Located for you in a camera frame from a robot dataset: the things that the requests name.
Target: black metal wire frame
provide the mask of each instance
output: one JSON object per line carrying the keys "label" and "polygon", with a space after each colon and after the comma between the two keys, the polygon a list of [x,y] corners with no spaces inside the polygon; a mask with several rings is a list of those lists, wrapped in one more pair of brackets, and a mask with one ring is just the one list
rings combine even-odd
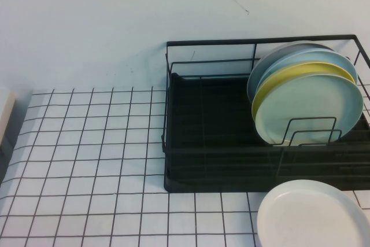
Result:
{"label": "black metal wire frame", "polygon": [[[264,152],[266,153],[268,159],[271,161],[272,158],[277,158],[279,157],[279,162],[277,163],[277,168],[271,169],[272,175],[275,176],[276,178],[280,176],[280,172],[283,167],[288,167],[289,165],[293,165],[295,163],[296,159],[296,154],[297,153],[305,153],[307,151],[310,152],[316,152],[316,151],[322,151],[323,148],[327,148],[327,146],[330,146],[330,151],[331,152],[347,152],[349,151],[349,147],[345,144],[345,147],[341,145],[341,137],[342,137],[342,130],[336,129],[335,125],[337,122],[336,117],[305,117],[305,118],[293,118],[290,119],[288,122],[283,141],[281,143],[277,143],[274,145],[265,145],[265,146],[248,146],[248,147],[243,147],[243,146],[238,146],[235,148],[213,148],[213,147],[205,147],[205,143],[203,143],[203,147],[201,148],[184,148],[184,149],[177,149],[177,148],[172,148],[171,147],[171,117],[168,117],[168,113],[171,112],[172,110],[172,102],[170,101],[170,93],[169,93],[169,88],[171,87],[172,84],[172,76],[173,76],[173,66],[176,64],[208,64],[208,63],[221,63],[221,62],[242,62],[242,61],[251,61],[251,70],[254,67],[255,61],[258,61],[259,58],[256,57],[256,49],[257,45],[259,44],[269,44],[269,43],[287,43],[287,42],[293,42],[296,40],[312,40],[312,41],[325,41],[325,40],[353,40],[358,47],[358,53],[356,55],[356,59],[354,60],[354,65],[356,65],[357,60],[360,56],[362,55],[363,59],[367,63],[368,67],[370,68],[370,59],[367,56],[364,48],[362,47],[360,41],[355,35],[326,35],[326,36],[299,36],[299,37],[287,37],[287,38],[266,38],[266,39],[230,39],[230,40],[190,40],[190,41],[177,41],[177,42],[167,42],[166,44],[166,96],[165,96],[165,117],[164,117],[164,125],[163,125],[163,133],[162,133],[162,149],[163,152],[166,154],[166,160],[165,160],[165,168],[169,177],[172,175],[172,170],[175,169],[175,167],[172,166],[171,160],[172,160],[172,155],[192,155],[192,154],[202,154],[204,157],[204,160],[206,161],[207,155],[209,154],[223,154],[227,153],[228,151],[232,152],[233,154],[254,154],[254,153],[261,153]],[[244,58],[244,59],[231,59],[231,60],[207,60],[207,61],[178,61],[178,62],[172,62],[170,63],[168,61],[168,50],[170,47],[174,46],[214,46],[214,45],[253,45],[253,56],[252,58]],[[200,79],[200,87],[202,86],[202,80],[204,78],[217,78],[217,77],[237,77],[237,76],[245,76],[248,77],[250,74],[224,74],[224,75],[182,75],[180,76],[181,78],[198,78]],[[366,93],[366,96],[370,99],[370,95],[367,92],[362,80],[359,78],[359,82],[364,88],[364,91]],[[293,121],[298,121],[298,120],[310,120],[310,119],[333,119],[333,125],[330,129],[326,130],[297,130],[294,131],[292,134],[292,137],[289,141],[288,146],[284,146],[284,142],[288,133],[288,129]],[[307,144],[300,144],[299,146],[291,146],[294,137],[296,134],[303,133],[303,132],[329,132],[329,139],[327,143],[307,143]],[[335,138],[336,142],[335,144],[332,144],[332,135],[333,132],[339,132],[338,138]],[[370,152],[370,142],[361,142],[360,144],[354,146],[351,145],[351,150],[358,150],[359,152]],[[277,157],[274,157],[273,154],[278,152],[279,155]],[[285,155],[290,152],[294,152],[293,156],[293,162],[292,163],[287,163],[283,162],[285,159]],[[370,167],[369,165],[370,161],[363,161],[363,162],[358,162],[357,164],[354,161],[342,161],[340,163],[341,166],[345,167],[353,167],[354,165],[363,165],[364,167]],[[316,163],[317,165],[320,166],[330,166],[330,165],[336,165],[336,163],[331,162],[331,163]],[[207,163],[204,162],[204,173],[205,177],[207,178]],[[370,172],[368,171],[366,175],[356,175],[357,177],[360,176],[366,176],[369,178],[367,180],[368,182],[368,187],[370,189]],[[191,179],[192,177],[188,178],[183,178],[181,182],[186,182],[186,181],[194,181],[194,179]],[[215,188],[218,187],[210,187],[207,188],[207,185],[205,186],[200,186],[197,187],[190,187],[190,191],[214,191]],[[178,188],[169,188],[168,186],[166,187],[167,190],[169,191],[188,191],[189,188],[185,189],[184,187],[179,186]]]}

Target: countertop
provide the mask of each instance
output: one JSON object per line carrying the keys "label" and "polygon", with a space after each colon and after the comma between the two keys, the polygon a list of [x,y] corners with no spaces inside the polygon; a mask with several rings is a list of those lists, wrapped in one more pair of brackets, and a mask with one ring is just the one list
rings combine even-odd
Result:
{"label": "countertop", "polygon": [[[265,193],[164,190],[164,102],[154,88],[36,92],[0,187],[0,246],[260,246]],[[370,191],[346,194],[370,218]]]}

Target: white wall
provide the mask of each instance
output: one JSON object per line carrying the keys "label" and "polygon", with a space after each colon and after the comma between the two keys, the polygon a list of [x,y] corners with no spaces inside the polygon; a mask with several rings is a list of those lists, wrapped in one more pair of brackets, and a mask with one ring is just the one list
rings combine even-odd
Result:
{"label": "white wall", "polygon": [[168,40],[352,33],[370,51],[369,18],[368,0],[0,0],[0,82],[156,86]]}

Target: dish rack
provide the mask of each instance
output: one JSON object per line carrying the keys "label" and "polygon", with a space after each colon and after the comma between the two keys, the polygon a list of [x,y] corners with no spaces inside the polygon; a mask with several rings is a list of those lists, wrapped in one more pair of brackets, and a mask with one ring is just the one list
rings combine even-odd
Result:
{"label": "dish rack", "polygon": [[[370,100],[367,84],[361,80],[362,69],[370,73],[370,59],[355,35],[167,42],[162,148],[164,187],[168,192],[268,191],[295,179],[318,180],[340,190],[370,189],[367,110],[344,136],[335,128],[335,117],[291,119],[287,126],[286,133],[294,121],[332,119],[332,128],[320,131],[330,132],[331,136],[336,133],[335,139],[339,139],[335,142],[329,139],[321,145],[272,146],[257,134],[246,85],[250,71],[259,60],[259,47],[271,46],[272,49],[296,40],[331,43],[351,52],[350,60],[361,67],[358,85],[363,89],[364,98]],[[194,51],[188,61],[171,62],[169,58],[172,49],[194,47],[199,50],[209,46],[238,46],[239,49],[245,46],[249,53],[245,58],[193,61]],[[207,67],[228,69],[231,63],[241,63],[247,71],[206,72]],[[181,73],[179,67],[191,74]],[[319,131],[297,130],[293,136],[300,132]]]}

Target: black grout line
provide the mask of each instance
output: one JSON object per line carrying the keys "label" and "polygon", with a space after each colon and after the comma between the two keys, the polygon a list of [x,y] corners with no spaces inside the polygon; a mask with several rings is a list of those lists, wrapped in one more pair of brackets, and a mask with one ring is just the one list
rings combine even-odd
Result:
{"label": "black grout line", "polygon": [[247,194],[247,201],[248,201],[248,210],[249,210],[249,217],[250,217],[250,225],[252,227],[252,234],[253,234],[253,243],[254,243],[254,247],[257,247],[257,244],[256,244],[256,237],[254,235],[254,227],[253,227],[253,220],[252,220],[252,212],[250,211],[250,203],[249,203],[249,195],[248,195],[248,192],[246,192]]}
{"label": "black grout line", "polygon": [[[128,116],[127,116],[127,124],[126,128],[128,128],[128,123],[130,122],[130,111],[131,111],[131,101],[132,101],[132,92],[134,88],[131,89],[131,98],[130,98],[130,106],[128,108]],[[127,139],[127,132],[125,133],[125,143]],[[122,168],[123,168],[123,161],[124,161],[124,156],[125,156],[125,147],[126,144],[123,145],[123,152],[122,152],[122,160],[121,160],[121,167],[120,167],[120,174],[122,174]],[[120,185],[121,185],[121,178],[118,180],[118,185],[117,185],[117,194],[116,194],[116,202],[114,204],[114,214],[113,214],[113,220],[112,220],[112,230],[110,232],[110,239],[109,239],[109,247],[112,245],[112,238],[113,238],[113,230],[114,230],[114,223],[116,221],[116,214],[117,214],[117,203],[118,203],[118,197],[119,197],[119,192],[120,192]]]}
{"label": "black grout line", "polygon": [[221,201],[221,215],[222,215],[222,225],[224,228],[224,240],[225,240],[225,247],[227,247],[226,244],[226,230],[225,230],[225,217],[224,217],[224,205],[222,202],[222,193],[220,192],[220,201]]}
{"label": "black grout line", "polygon": [[[72,96],[73,96],[73,91],[72,91],[72,93],[71,93],[71,97],[69,98],[69,104],[71,103]],[[47,168],[46,176],[45,176],[45,179],[44,179],[43,185],[42,185],[42,187],[41,187],[40,195],[42,195],[42,192],[44,191],[44,188],[45,188],[45,183],[46,183],[46,180],[47,180],[47,178],[48,178],[49,171],[50,171],[50,168],[51,168],[51,162],[52,162],[52,160],[53,160],[53,158],[54,158],[54,155],[55,155],[55,152],[56,152],[56,150],[57,150],[58,141],[59,141],[60,135],[61,135],[61,133],[62,133],[62,128],[63,128],[64,122],[65,122],[65,116],[66,116],[66,115],[67,115],[67,113],[68,113],[68,109],[69,109],[69,105],[68,105],[68,107],[67,107],[67,109],[66,109],[66,111],[65,111],[65,114],[64,114],[64,119],[63,119],[63,122],[62,122],[61,130],[59,131],[58,138],[57,138],[57,141],[56,141],[56,143],[55,143],[54,150],[53,150],[53,154],[51,155],[51,159],[50,159],[50,162],[49,162],[49,166],[48,166],[48,168]],[[41,197],[39,197],[39,198],[38,198],[38,201],[37,201],[37,204],[36,204],[36,208],[35,208],[34,215],[33,215],[33,217],[32,217],[31,225],[30,225],[29,230],[28,230],[27,239],[25,240],[25,243],[24,243],[24,246],[25,246],[25,247],[27,246],[28,238],[29,238],[29,236],[30,236],[30,234],[31,234],[31,230],[32,230],[32,227],[33,227],[33,225],[34,225],[35,215],[36,215],[36,212],[37,212],[37,210],[38,210],[38,208],[39,208],[40,200],[41,200]]]}
{"label": "black grout line", "polygon": [[[54,90],[51,92],[51,95],[50,95],[50,98],[49,98],[49,103],[50,103],[50,100],[51,100],[51,98],[52,98],[52,96],[53,96],[53,92],[54,92]],[[45,111],[44,111],[44,117],[45,117],[45,114],[46,114],[47,109],[48,109],[48,107],[46,107],[46,109],[45,109]],[[35,137],[35,140],[34,140],[34,144],[31,146],[31,150],[30,150],[30,152],[29,152],[28,159],[31,157],[31,153],[32,153],[32,150],[33,150],[34,145],[35,145],[35,143],[36,143],[37,137],[38,137],[38,133],[36,134],[36,137]],[[23,177],[24,172],[25,172],[25,169],[26,169],[26,167],[27,167],[27,163],[28,163],[28,162],[26,162],[26,163],[25,163],[25,166],[24,166],[24,168],[23,168],[22,174],[21,174],[21,176],[20,176],[20,180],[19,180],[18,185],[17,185],[16,192],[14,193],[14,195],[17,195],[17,192],[18,192],[19,186],[20,186],[20,184],[21,184],[22,177]],[[2,238],[2,236],[3,236],[3,232],[4,232],[4,229],[5,229],[5,226],[6,226],[6,222],[8,221],[8,217],[9,217],[10,211],[12,210],[12,207],[13,207],[13,204],[14,204],[14,200],[15,200],[15,198],[13,198],[13,199],[12,199],[12,203],[10,204],[9,211],[8,211],[8,213],[7,213],[8,215],[6,216],[6,219],[5,219],[4,224],[3,224],[3,226],[2,226],[2,230],[1,230],[1,233],[0,233],[0,238]]]}
{"label": "black grout line", "polygon": [[[151,96],[150,96],[150,108],[149,108],[149,124],[148,124],[148,134],[147,134],[147,144],[146,144],[146,154],[145,158],[148,158],[148,147],[149,147],[149,131],[150,131],[150,114],[151,114],[151,101],[153,99],[153,87],[151,88]],[[144,175],[146,175],[146,165],[147,160],[145,160],[145,167],[144,167]],[[142,227],[142,220],[143,220],[143,207],[144,207],[144,191],[145,191],[145,176],[143,181],[143,196],[141,199],[141,214],[140,214],[140,225],[139,225],[139,239],[138,239],[138,247],[140,247],[140,238],[141,238],[141,227]]]}
{"label": "black grout line", "polygon": [[[92,90],[91,95],[90,95],[90,102],[92,100],[93,93],[94,93],[94,89]],[[88,115],[88,111],[89,110],[90,110],[90,107],[87,108],[85,120],[84,120],[84,123],[83,123],[83,127],[85,127],[86,120],[87,120],[87,115]],[[73,170],[75,169],[76,159],[77,159],[77,155],[79,153],[79,148],[80,148],[80,144],[81,144],[81,140],[82,140],[82,135],[83,135],[83,132],[81,132],[79,144],[77,146],[75,160],[73,161],[73,165],[72,165],[72,169],[71,169],[71,176],[69,177],[68,185],[67,185],[67,188],[66,188],[66,191],[65,191],[65,196],[64,196],[64,200],[63,200],[63,204],[62,204],[62,208],[61,208],[61,214],[63,214],[63,210],[64,210],[64,206],[65,206],[65,201],[66,201],[66,198],[67,198],[67,195],[68,195],[69,185],[71,184]],[[56,229],[56,232],[55,232],[55,235],[54,235],[54,240],[53,240],[53,247],[54,247],[55,242],[56,242],[56,239],[57,239],[57,234],[58,234],[58,230],[59,230],[61,219],[62,219],[62,216],[60,216],[59,217],[59,220],[58,220],[57,229]]]}
{"label": "black grout line", "polygon": [[[98,160],[98,164],[97,164],[97,169],[95,171],[95,177],[94,177],[94,181],[92,183],[92,189],[91,189],[91,196],[90,196],[90,201],[88,203],[88,208],[87,208],[87,214],[89,214],[90,212],[90,208],[91,208],[91,201],[92,201],[92,197],[93,197],[93,192],[94,192],[94,189],[95,189],[95,182],[97,180],[97,175],[98,175],[98,168],[99,168],[99,162],[100,162],[100,157],[101,157],[101,154],[102,154],[102,148],[103,148],[103,142],[104,142],[104,137],[105,137],[105,129],[106,129],[106,125],[108,124],[108,115],[109,115],[109,111],[110,111],[110,104],[112,103],[112,97],[113,97],[113,90],[114,88],[112,88],[112,92],[110,93],[110,101],[109,101],[109,106],[108,106],[108,112],[107,112],[107,118],[106,118],[106,121],[105,121],[105,127],[104,127],[104,131],[103,131],[103,138],[102,138],[102,143],[100,145],[100,151],[99,151],[99,160]],[[85,236],[85,233],[86,233],[86,227],[87,227],[87,222],[88,222],[88,216],[86,216],[86,220],[85,220],[85,227],[83,229],[83,236],[82,236],[82,240],[81,240],[81,247],[83,246],[83,241],[84,241],[84,236]]]}

